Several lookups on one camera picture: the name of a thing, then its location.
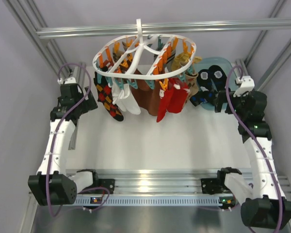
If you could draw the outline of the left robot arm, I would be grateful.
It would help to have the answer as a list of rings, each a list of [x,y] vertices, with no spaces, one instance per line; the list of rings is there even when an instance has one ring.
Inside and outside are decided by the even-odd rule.
[[[97,108],[92,93],[84,96],[74,77],[60,86],[58,105],[50,113],[50,133],[46,151],[35,175],[29,176],[28,186],[41,206],[73,204],[83,190],[98,191],[100,181],[95,170],[83,169],[73,176],[66,172],[67,152],[81,115]]]

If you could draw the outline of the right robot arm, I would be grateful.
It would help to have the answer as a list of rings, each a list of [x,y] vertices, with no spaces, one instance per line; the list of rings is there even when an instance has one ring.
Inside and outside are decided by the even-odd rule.
[[[264,119],[267,96],[254,89],[250,76],[237,77],[237,89],[219,92],[215,111],[225,112],[238,121],[238,132],[246,149],[253,183],[249,184],[237,168],[218,171],[217,188],[233,194],[241,206],[241,219],[249,229],[264,228],[279,232],[291,219],[291,201],[282,190],[272,153],[272,135]]]

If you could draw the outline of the black blue sock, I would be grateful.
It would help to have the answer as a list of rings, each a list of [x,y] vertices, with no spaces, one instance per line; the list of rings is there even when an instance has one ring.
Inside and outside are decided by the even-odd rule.
[[[210,75],[210,79],[214,83],[216,90],[218,92],[225,90],[227,76],[220,66],[218,66],[218,65],[210,66],[209,67],[209,75]]]
[[[213,88],[209,71],[207,69],[200,70],[196,81],[199,86],[199,91],[190,98],[190,102],[194,106],[198,106],[205,102],[213,105],[217,96],[217,91]]]

